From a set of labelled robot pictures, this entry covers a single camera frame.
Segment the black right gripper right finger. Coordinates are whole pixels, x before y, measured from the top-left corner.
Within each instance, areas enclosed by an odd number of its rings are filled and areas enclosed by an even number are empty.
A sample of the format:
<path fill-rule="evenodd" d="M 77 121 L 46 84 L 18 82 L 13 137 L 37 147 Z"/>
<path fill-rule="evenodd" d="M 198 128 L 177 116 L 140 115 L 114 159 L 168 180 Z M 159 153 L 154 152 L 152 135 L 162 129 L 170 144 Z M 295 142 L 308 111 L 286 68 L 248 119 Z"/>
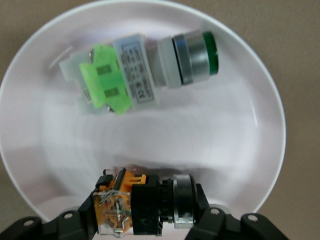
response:
<path fill-rule="evenodd" d="M 201 184 L 196 184 L 199 213 L 189 231 L 190 240 L 287 240 L 267 217 L 246 213 L 236 219 L 222 206 L 210 205 Z"/>

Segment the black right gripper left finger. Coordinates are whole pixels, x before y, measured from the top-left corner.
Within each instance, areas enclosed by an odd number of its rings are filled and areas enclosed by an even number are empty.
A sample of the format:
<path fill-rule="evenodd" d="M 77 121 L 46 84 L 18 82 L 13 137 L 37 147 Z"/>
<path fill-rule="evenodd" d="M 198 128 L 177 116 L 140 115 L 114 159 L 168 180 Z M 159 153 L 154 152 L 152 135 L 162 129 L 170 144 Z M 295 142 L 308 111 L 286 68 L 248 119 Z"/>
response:
<path fill-rule="evenodd" d="M 18 219 L 0 233 L 2 240 L 92 240 L 98 233 L 93 194 L 76 210 L 43 223 L 37 216 Z"/>

